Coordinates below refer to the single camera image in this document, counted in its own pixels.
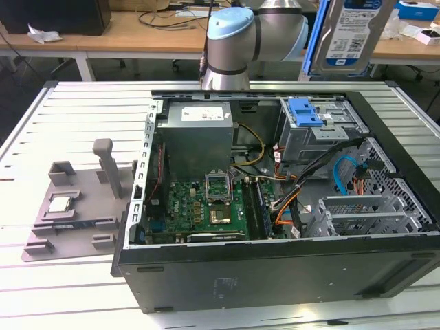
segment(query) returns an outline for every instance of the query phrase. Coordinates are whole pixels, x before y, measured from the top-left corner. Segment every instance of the floor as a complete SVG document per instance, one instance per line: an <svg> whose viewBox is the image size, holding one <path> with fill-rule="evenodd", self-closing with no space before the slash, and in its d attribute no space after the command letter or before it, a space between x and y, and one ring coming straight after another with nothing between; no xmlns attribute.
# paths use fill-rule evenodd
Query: floor
<svg viewBox="0 0 440 330"><path fill-rule="evenodd" d="M35 70L45 78L50 79L50 72L58 65L56 58L28 58ZM131 60L125 60L126 67L121 68L119 60L93 59L92 66L97 80L134 80ZM178 72L173 72L169 60L140 60L140 80L196 80L198 78L198 61L179 61ZM420 67L422 70L433 72L436 67ZM256 63L250 65L251 80L296 80L300 70L298 63L268 63L265 75L259 78ZM394 80L422 108L426 109L432 97L440 87L440 69L436 73L422 73L421 81L416 81L413 69L404 66L389 66L386 68L386 79ZM57 80L80 81L80 74L75 64L65 68L57 75ZM348 80L344 76L331 76L324 80ZM352 80L371 80L368 76L352 78ZM21 116L26 112L32 101L43 86L43 81L21 61L17 71L0 72L0 144L5 141ZM440 116L440 97L431 106L429 114L436 120Z"/></svg>

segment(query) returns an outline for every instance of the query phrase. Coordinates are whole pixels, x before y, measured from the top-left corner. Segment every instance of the blue hard drive label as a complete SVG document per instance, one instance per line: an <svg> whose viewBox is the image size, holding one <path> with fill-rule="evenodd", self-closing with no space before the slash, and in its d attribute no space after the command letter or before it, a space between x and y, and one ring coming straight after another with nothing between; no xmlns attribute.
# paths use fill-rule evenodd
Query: blue hard drive label
<svg viewBox="0 0 440 330"><path fill-rule="evenodd" d="M380 11L382 0L346 0L327 51L328 64L356 63L370 35L369 23Z"/></svg>

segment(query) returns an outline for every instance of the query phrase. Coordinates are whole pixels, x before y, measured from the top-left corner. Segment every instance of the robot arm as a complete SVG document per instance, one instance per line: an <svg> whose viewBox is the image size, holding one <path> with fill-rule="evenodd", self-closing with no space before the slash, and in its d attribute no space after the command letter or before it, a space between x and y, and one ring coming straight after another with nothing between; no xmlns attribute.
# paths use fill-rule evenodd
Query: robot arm
<svg viewBox="0 0 440 330"><path fill-rule="evenodd" d="M248 8L214 13L208 28L203 89L249 89L251 61L293 61L304 49L307 19L294 0L266 0L258 15Z"/></svg>

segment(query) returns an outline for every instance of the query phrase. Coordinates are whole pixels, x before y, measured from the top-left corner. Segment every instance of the hard drive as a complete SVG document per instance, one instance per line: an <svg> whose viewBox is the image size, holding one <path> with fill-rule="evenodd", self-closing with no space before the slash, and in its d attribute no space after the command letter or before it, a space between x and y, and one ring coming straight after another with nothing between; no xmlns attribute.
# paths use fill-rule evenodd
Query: hard drive
<svg viewBox="0 0 440 330"><path fill-rule="evenodd" d="M308 76L363 74L396 1L321 1L303 64Z"/></svg>

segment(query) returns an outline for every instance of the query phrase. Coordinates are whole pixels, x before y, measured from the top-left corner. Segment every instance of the aluminum table surface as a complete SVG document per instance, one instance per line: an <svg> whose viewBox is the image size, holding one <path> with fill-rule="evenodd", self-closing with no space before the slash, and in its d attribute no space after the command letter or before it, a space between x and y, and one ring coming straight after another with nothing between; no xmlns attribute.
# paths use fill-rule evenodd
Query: aluminum table surface
<svg viewBox="0 0 440 330"><path fill-rule="evenodd" d="M253 82L253 89L360 91L440 189L438 127L399 88L383 82ZM44 88L0 149L0 329L440 328L440 269L390 299L157 313L138 309L112 255L24 263L23 245L49 185L53 161L99 168L96 138L113 140L118 166L136 158L152 89L194 90L196 82L60 82Z"/></svg>

